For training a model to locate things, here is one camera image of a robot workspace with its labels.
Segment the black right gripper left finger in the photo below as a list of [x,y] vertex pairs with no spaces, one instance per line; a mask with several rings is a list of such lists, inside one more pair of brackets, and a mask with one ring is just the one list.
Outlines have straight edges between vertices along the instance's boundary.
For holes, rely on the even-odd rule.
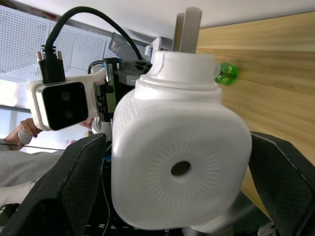
[[0,205],[18,204],[2,236],[82,236],[95,204],[105,134],[69,145],[43,177],[1,188]]

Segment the bystander bare hand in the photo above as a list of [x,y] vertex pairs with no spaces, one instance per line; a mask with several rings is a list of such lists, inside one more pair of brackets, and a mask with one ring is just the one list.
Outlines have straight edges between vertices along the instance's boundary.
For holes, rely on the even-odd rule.
[[20,122],[20,124],[4,139],[5,143],[10,146],[11,149],[20,150],[25,143],[19,138],[19,131],[23,130],[28,135],[37,138],[38,134],[42,132],[41,129],[37,128],[32,118],[28,118]]

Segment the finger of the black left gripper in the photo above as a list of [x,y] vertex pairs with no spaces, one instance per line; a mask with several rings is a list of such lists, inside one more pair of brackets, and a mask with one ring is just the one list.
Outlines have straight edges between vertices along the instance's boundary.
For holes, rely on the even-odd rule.
[[136,80],[140,78],[140,75],[128,75],[123,73],[118,73],[117,76],[119,82],[127,86],[135,86]]
[[124,74],[146,74],[152,66],[146,60],[122,61],[119,63],[119,71]]

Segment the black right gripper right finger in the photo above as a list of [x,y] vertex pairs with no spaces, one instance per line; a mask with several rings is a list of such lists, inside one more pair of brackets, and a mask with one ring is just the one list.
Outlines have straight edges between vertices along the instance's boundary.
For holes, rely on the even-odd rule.
[[250,172],[282,236],[315,234],[315,167],[290,142],[252,132]]

